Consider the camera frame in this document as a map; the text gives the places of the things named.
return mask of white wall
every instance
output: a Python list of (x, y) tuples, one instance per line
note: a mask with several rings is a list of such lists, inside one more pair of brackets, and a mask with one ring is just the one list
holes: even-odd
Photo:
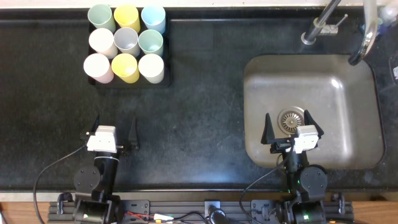
[[(0, 8), (71, 8), (108, 4), (116, 7), (129, 3), (137, 7), (160, 4), (163, 7), (231, 7), (231, 6), (326, 6), (330, 0), (0, 0)], [(386, 5), (393, 0), (377, 0)], [(342, 0), (340, 6), (361, 6), (362, 0)]]

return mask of plastic cup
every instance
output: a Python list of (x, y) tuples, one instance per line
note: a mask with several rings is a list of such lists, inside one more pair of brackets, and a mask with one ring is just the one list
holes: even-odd
[(160, 83), (164, 77), (163, 59), (156, 54), (147, 54), (143, 56), (139, 63), (138, 69), (150, 83)]
[(141, 18), (148, 29), (163, 34), (166, 31), (166, 12), (160, 6), (147, 6), (141, 12)]
[(140, 53), (137, 32), (129, 27), (120, 28), (113, 37), (114, 44), (122, 53), (137, 57)]
[(94, 30), (88, 38), (88, 43), (92, 49), (109, 59), (118, 54), (118, 48), (113, 43), (113, 34), (108, 29), (99, 28)]
[(156, 30), (145, 30), (138, 38), (139, 47), (145, 54), (163, 56), (163, 37)]
[(139, 25), (138, 10), (135, 6), (125, 4), (114, 10), (114, 19), (120, 27), (130, 27), (139, 33), (141, 27)]
[(134, 83), (139, 78), (137, 60), (131, 54), (119, 54), (112, 61), (112, 71), (126, 83)]
[(102, 54), (89, 55), (83, 68), (87, 75), (100, 83), (109, 83), (114, 77), (109, 60)]
[(88, 20), (98, 29), (105, 28), (114, 32), (116, 25), (112, 16), (112, 10), (109, 6), (98, 4), (91, 7), (87, 13)]

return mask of sink basin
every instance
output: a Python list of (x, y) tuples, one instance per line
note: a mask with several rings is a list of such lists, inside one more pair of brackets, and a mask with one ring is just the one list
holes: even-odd
[(276, 138), (303, 124), (308, 110), (324, 130), (318, 147), (307, 152), (311, 164), (328, 169), (372, 168), (384, 155), (373, 73), (365, 62), (348, 64), (348, 55), (263, 55), (244, 71), (244, 129), (249, 157), (275, 167), (278, 154), (260, 143), (266, 113)]

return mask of faucet handle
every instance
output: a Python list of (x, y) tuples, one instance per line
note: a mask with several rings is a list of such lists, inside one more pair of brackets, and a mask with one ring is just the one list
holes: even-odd
[(347, 14), (336, 25), (325, 25), (319, 35), (336, 35), (338, 33), (338, 26), (348, 17)]

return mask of sink drain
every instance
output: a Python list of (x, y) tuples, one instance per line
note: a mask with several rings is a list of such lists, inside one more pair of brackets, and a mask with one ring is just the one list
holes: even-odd
[(298, 126), (304, 125), (304, 110), (291, 106), (282, 110), (278, 115), (278, 124), (285, 134), (294, 134)]

